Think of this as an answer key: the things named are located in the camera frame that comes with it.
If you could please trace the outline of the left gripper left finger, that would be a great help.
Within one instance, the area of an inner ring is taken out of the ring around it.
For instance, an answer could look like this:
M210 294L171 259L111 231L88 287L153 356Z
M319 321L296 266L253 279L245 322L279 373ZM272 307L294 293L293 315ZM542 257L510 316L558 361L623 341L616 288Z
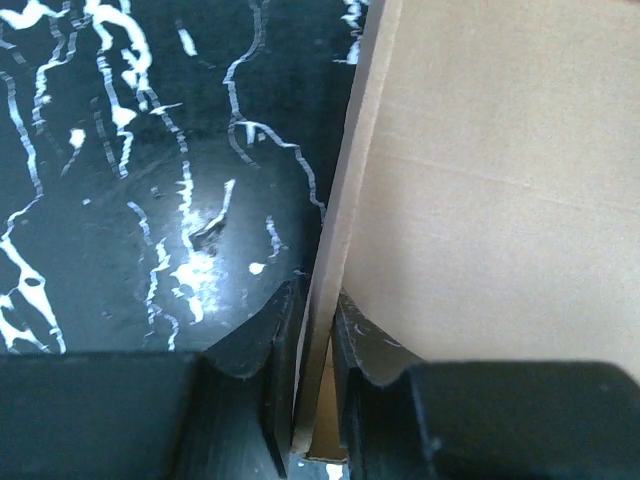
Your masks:
M304 302L283 282L201 352L7 355L5 479L283 479Z

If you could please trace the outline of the cardboard box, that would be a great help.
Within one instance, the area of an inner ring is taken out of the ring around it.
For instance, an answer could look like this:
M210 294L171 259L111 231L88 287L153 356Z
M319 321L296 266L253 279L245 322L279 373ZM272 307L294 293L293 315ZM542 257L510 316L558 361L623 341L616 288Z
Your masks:
M427 360L639 373L639 5L373 1L299 345L322 457L338 296Z

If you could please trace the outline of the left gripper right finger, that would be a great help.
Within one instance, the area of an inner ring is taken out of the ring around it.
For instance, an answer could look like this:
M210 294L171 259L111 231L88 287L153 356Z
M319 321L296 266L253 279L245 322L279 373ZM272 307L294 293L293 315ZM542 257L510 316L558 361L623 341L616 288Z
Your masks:
M354 479L635 479L639 387L591 361L426 361L346 294L332 353Z

